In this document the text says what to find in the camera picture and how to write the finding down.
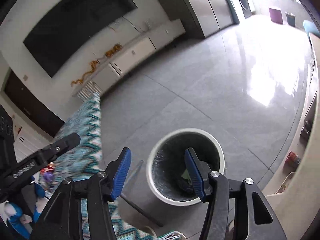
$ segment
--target silver bolt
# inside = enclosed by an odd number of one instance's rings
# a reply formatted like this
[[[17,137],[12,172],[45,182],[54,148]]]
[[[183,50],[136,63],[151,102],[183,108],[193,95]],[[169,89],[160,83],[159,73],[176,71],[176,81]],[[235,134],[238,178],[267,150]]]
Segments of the silver bolt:
[[[253,184],[253,179],[251,179],[251,178],[246,178],[246,179],[245,179],[245,182],[246,182],[247,184],[251,185],[251,184]]]
[[[212,177],[219,177],[219,176],[220,176],[220,173],[219,173],[218,171],[211,171],[211,172],[210,172],[210,175],[211,175]]]
[[[65,178],[62,183],[63,184],[69,184],[71,182],[71,178]]]
[[[106,176],[106,172],[105,171],[99,171],[98,172],[98,177],[99,178],[103,178],[104,176]]]

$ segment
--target dark wooden door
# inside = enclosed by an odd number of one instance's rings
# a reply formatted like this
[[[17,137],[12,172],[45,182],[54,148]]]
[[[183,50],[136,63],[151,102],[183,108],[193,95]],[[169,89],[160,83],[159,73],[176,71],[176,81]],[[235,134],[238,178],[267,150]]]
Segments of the dark wooden door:
[[[64,122],[36,98],[11,71],[4,92],[32,122],[54,137]]]

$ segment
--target washing machine door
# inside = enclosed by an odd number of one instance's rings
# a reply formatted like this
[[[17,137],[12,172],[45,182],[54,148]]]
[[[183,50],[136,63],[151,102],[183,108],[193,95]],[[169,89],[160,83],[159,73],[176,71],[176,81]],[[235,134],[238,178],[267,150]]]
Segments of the washing machine door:
[[[239,0],[242,8],[246,11],[250,10],[249,1],[248,0]]]

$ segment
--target television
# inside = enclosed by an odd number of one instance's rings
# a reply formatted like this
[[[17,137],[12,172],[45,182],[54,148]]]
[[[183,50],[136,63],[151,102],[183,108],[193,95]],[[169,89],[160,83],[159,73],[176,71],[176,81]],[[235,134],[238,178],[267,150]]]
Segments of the television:
[[[61,0],[23,43],[53,77],[87,40],[136,7],[132,0]]]

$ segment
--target chevron pattern fabric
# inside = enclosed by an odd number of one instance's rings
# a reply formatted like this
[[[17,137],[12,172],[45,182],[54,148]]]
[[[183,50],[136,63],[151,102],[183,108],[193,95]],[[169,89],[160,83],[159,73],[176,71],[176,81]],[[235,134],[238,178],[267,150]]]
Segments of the chevron pattern fabric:
[[[44,182],[42,176],[39,183],[46,191],[46,196],[51,197],[55,189],[66,177],[71,177],[74,181],[90,178],[100,171],[98,164],[102,159],[101,150],[101,110],[100,97],[94,94],[75,112],[57,133],[55,140],[59,140],[70,133],[79,134],[80,145],[69,152],[61,155],[54,162],[55,179],[50,188]],[[82,229],[85,240],[90,239],[87,200],[82,200]],[[113,227],[117,239],[128,240],[153,240],[154,237],[142,232],[128,223],[121,220],[118,213],[118,202],[109,203],[109,211],[112,216]]]

